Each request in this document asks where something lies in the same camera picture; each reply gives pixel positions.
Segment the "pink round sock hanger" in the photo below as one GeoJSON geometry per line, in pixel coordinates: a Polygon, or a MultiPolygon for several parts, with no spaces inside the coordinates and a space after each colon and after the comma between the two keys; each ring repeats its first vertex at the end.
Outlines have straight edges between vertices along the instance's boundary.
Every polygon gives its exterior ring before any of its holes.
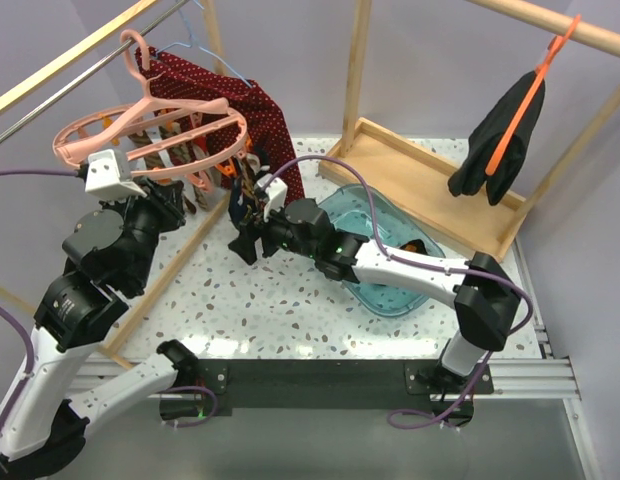
{"type": "Polygon", "coordinates": [[[98,182],[94,187],[95,190],[99,190],[110,184],[117,184],[130,190],[132,180],[136,177],[145,176],[151,180],[171,180],[183,177],[199,189],[207,192],[212,191],[214,187],[212,180],[206,176],[201,177],[199,174],[205,173],[208,169],[235,156],[245,154],[247,138],[245,118],[238,111],[232,109],[225,98],[202,101],[165,99],[152,95],[151,81],[137,70],[128,47],[124,48],[123,56],[129,74],[140,82],[143,91],[141,99],[134,104],[121,105],[96,112],[68,125],[53,140],[52,148],[55,156],[70,168],[78,169],[83,163],[89,163],[93,160],[104,165],[105,156],[115,153],[114,150],[105,148],[114,140],[143,133],[161,125],[171,124],[185,117],[196,120],[205,115],[218,115],[220,118],[214,122],[201,124],[169,138],[162,138],[156,143],[151,142],[143,147],[125,152],[121,158],[115,159],[117,170],[110,175],[110,179],[98,182]],[[130,163],[133,161],[192,142],[199,137],[207,136],[230,126],[236,126],[239,129],[236,140],[232,145],[214,155],[191,163],[166,168],[155,168],[153,170],[132,170],[130,168],[130,163]]]}

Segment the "red black argyle sock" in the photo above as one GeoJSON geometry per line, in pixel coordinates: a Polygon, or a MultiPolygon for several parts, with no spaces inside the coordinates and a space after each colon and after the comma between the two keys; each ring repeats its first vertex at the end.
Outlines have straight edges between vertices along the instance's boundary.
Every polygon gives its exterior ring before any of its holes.
{"type": "Polygon", "coordinates": [[[422,239],[411,240],[400,247],[401,250],[421,255],[428,255],[428,250],[422,239]]]}

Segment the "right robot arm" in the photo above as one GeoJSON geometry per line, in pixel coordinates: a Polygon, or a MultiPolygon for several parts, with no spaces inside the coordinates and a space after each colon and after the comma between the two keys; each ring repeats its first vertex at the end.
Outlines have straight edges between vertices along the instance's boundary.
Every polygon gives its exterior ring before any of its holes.
{"type": "Polygon", "coordinates": [[[488,254],[477,253],[466,261],[391,248],[336,228],[312,199],[249,215],[229,248],[248,265],[283,250],[312,260],[330,280],[402,288],[451,308],[458,330],[435,369],[438,386],[449,393],[470,382],[488,353],[504,348],[522,300],[516,285],[488,254]]]}

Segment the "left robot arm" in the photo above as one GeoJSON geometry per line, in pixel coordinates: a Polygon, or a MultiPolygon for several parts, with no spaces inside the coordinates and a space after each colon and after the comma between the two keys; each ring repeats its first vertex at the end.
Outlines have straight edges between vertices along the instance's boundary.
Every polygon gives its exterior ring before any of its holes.
{"type": "Polygon", "coordinates": [[[34,314],[25,372],[0,406],[0,479],[53,475],[91,434],[147,396],[196,390],[198,359],[172,340],[101,386],[67,393],[128,300],[143,295],[160,236],[185,223],[182,182],[134,185],[139,194],[102,202],[63,242],[64,271],[34,314]]]}

